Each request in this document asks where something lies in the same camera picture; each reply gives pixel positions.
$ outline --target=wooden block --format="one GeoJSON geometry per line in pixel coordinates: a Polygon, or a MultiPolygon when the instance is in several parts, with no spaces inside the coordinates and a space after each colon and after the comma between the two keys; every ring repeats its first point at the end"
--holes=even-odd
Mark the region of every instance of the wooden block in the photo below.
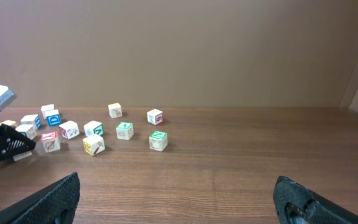
{"type": "Polygon", "coordinates": [[[59,110],[50,110],[45,112],[49,126],[56,126],[62,123],[59,110]]]}
{"type": "Polygon", "coordinates": [[[149,137],[150,148],[162,152],[168,145],[168,134],[154,131],[149,137]]]}
{"type": "Polygon", "coordinates": [[[85,151],[92,156],[106,149],[103,138],[97,134],[92,134],[91,136],[84,138],[83,143],[85,151]]]}
{"type": "Polygon", "coordinates": [[[59,129],[65,139],[72,139],[80,134],[78,125],[74,121],[67,121],[64,124],[59,125],[59,129]]]}
{"type": "Polygon", "coordinates": [[[8,126],[10,126],[12,128],[17,128],[16,121],[6,120],[6,121],[1,122],[0,125],[1,124],[8,125],[8,126]]]}
{"type": "Polygon", "coordinates": [[[85,136],[91,136],[92,134],[98,134],[102,136],[104,134],[103,125],[97,121],[91,121],[88,124],[84,125],[85,136]]]}
{"type": "Polygon", "coordinates": [[[42,134],[41,142],[45,152],[53,152],[60,149],[60,140],[57,131],[42,134]]]}
{"type": "Polygon", "coordinates": [[[154,109],[147,112],[147,121],[154,125],[158,125],[164,121],[162,111],[154,109]]]}
{"type": "Polygon", "coordinates": [[[50,110],[54,110],[55,109],[55,105],[45,105],[45,106],[41,106],[41,112],[42,112],[42,116],[44,117],[44,119],[47,119],[45,112],[50,111],[50,110]]]}
{"type": "Polygon", "coordinates": [[[16,128],[16,131],[20,132],[22,135],[31,140],[37,136],[37,132],[35,131],[33,124],[21,124],[16,128]]]}
{"type": "Polygon", "coordinates": [[[128,122],[121,122],[117,127],[117,138],[123,140],[130,140],[134,135],[134,125],[128,122]]]}
{"type": "Polygon", "coordinates": [[[42,127],[40,116],[38,116],[37,114],[25,115],[22,118],[21,123],[22,124],[32,124],[37,129],[40,129],[42,127]]]}
{"type": "Polygon", "coordinates": [[[118,118],[122,116],[122,109],[119,103],[109,105],[109,114],[111,118],[118,118]]]}

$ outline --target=wooden table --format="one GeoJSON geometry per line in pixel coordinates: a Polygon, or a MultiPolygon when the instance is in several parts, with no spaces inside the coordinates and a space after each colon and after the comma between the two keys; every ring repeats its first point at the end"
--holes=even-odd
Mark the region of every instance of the wooden table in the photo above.
{"type": "MultiPolygon", "coordinates": [[[[81,198],[75,223],[278,223],[275,181],[287,175],[358,214],[358,116],[337,109],[160,108],[165,122],[149,124],[152,108],[59,108],[83,131],[103,123],[107,149],[92,157],[82,134],[60,151],[0,162],[0,210],[78,172],[81,198]],[[134,123],[130,141],[115,127],[134,123]],[[154,130],[168,133],[163,152],[149,149],[154,130]]],[[[20,121],[40,108],[8,108],[20,121]]],[[[38,134],[57,127],[45,125],[38,134]]]]}

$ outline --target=blue letter block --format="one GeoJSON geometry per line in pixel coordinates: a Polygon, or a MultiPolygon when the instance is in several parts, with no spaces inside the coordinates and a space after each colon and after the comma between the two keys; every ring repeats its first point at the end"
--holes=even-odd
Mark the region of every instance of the blue letter block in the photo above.
{"type": "Polygon", "coordinates": [[[41,120],[40,120],[40,116],[37,116],[37,118],[35,119],[35,125],[37,126],[37,129],[40,129],[42,126],[41,120]]]}
{"type": "Polygon", "coordinates": [[[103,125],[101,124],[101,125],[99,125],[98,127],[96,127],[95,129],[93,129],[93,132],[95,133],[95,134],[98,134],[98,135],[102,135],[102,134],[104,134],[104,131],[103,131],[103,125]]]}
{"type": "Polygon", "coordinates": [[[47,121],[49,126],[56,126],[62,123],[59,114],[47,117],[47,121]]]}

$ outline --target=white block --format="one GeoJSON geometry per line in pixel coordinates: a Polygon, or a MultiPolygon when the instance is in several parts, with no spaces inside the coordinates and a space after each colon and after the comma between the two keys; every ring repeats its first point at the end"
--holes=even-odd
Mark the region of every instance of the white block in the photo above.
{"type": "Polygon", "coordinates": [[[116,127],[117,138],[123,140],[130,140],[134,135],[134,125],[128,122],[121,122],[116,127]]]}
{"type": "Polygon", "coordinates": [[[149,137],[150,148],[162,152],[168,145],[168,134],[154,131],[149,137]]]}
{"type": "Polygon", "coordinates": [[[8,126],[10,126],[12,128],[17,128],[16,121],[6,120],[6,121],[1,122],[0,125],[1,124],[8,125],[8,126]]]}
{"type": "Polygon", "coordinates": [[[109,105],[109,114],[111,118],[118,118],[122,116],[122,109],[119,103],[109,105]]]}
{"type": "Polygon", "coordinates": [[[162,123],[162,121],[164,121],[162,111],[157,109],[150,110],[149,112],[147,112],[147,121],[154,125],[162,123]]]}
{"type": "Polygon", "coordinates": [[[45,152],[53,152],[60,149],[60,140],[57,131],[41,135],[41,142],[45,152]]]}
{"type": "Polygon", "coordinates": [[[34,125],[32,124],[21,124],[16,128],[16,131],[20,132],[25,137],[33,140],[37,136],[34,125]]]}
{"type": "Polygon", "coordinates": [[[67,121],[64,124],[59,125],[60,132],[63,138],[72,139],[73,137],[80,134],[77,123],[74,121],[67,121]]]}
{"type": "Polygon", "coordinates": [[[55,109],[55,105],[45,105],[45,106],[41,106],[41,112],[42,112],[42,116],[44,117],[44,119],[47,119],[45,112],[50,111],[50,110],[54,110],[55,109]]]}
{"type": "Polygon", "coordinates": [[[32,124],[35,128],[40,129],[42,127],[41,119],[37,114],[25,115],[22,120],[22,124],[32,124]]]}
{"type": "Polygon", "coordinates": [[[88,124],[84,125],[84,130],[86,137],[91,136],[92,134],[98,134],[100,136],[104,134],[102,123],[97,121],[91,121],[88,124]]]}
{"type": "Polygon", "coordinates": [[[92,156],[106,149],[103,138],[100,135],[92,134],[83,140],[85,151],[92,156]]]}
{"type": "Polygon", "coordinates": [[[23,152],[23,153],[20,153],[20,154],[18,154],[16,156],[13,156],[13,160],[16,162],[16,161],[19,161],[19,160],[24,159],[26,157],[29,157],[31,155],[32,155],[31,151],[23,152]]]}

